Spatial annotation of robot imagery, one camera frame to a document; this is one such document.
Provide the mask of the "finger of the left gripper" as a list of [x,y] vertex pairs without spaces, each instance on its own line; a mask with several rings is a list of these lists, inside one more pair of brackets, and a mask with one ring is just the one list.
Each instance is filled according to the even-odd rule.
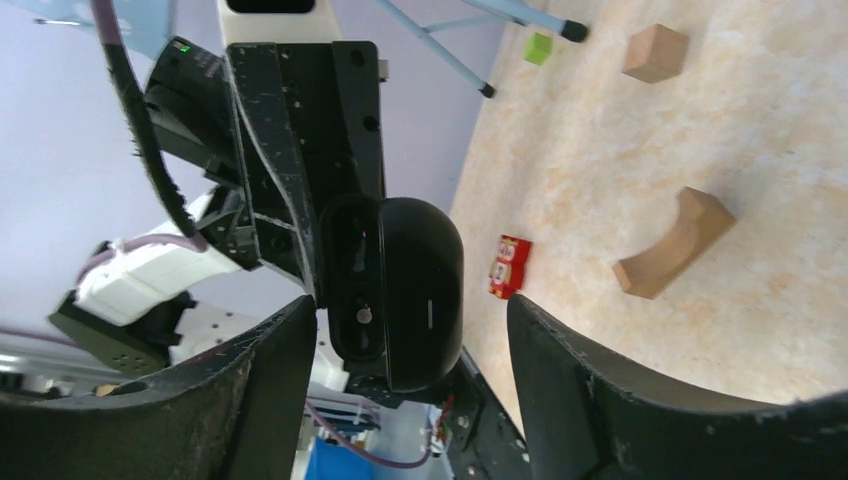
[[370,41],[278,46],[284,95],[317,210],[385,197],[378,50]]

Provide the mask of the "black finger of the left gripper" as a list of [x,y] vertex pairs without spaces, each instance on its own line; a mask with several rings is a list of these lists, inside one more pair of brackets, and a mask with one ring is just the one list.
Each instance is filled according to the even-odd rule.
[[280,193],[298,237],[298,260],[308,293],[321,294],[317,254],[320,240],[301,144],[291,126],[277,45],[238,43],[227,47],[235,102],[259,159]]

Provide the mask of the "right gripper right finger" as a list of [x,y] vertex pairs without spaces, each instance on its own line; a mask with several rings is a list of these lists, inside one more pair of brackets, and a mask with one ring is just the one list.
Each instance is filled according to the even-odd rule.
[[567,327],[524,296],[510,357],[537,479],[843,479],[847,396],[776,405],[701,388]]

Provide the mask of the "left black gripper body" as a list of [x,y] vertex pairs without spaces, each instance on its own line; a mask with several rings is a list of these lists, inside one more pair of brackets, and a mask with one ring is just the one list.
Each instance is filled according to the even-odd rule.
[[203,170],[214,182],[194,213],[209,244],[244,270],[259,267],[238,171],[223,59],[180,36],[160,53],[143,94],[161,149]]

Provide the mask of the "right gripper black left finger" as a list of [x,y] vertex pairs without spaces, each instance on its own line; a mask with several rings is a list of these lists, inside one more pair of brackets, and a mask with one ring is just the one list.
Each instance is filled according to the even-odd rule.
[[5,479],[287,479],[316,348],[302,296],[110,394],[1,406]]

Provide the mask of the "black oval charging case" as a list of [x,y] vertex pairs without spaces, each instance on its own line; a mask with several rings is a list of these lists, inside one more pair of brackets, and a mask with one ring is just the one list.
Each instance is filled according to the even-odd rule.
[[462,347],[464,250],[451,219],[415,198],[348,196],[321,218],[330,340],[378,365],[391,390],[441,381]]

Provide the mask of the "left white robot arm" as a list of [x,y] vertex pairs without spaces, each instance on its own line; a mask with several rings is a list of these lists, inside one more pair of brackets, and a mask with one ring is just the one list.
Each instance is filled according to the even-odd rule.
[[117,5],[89,5],[137,156],[168,221],[81,268],[87,334],[115,332],[205,280],[260,266],[327,313],[354,370],[387,359],[377,49],[327,1],[220,1],[222,53],[175,36],[145,84]]

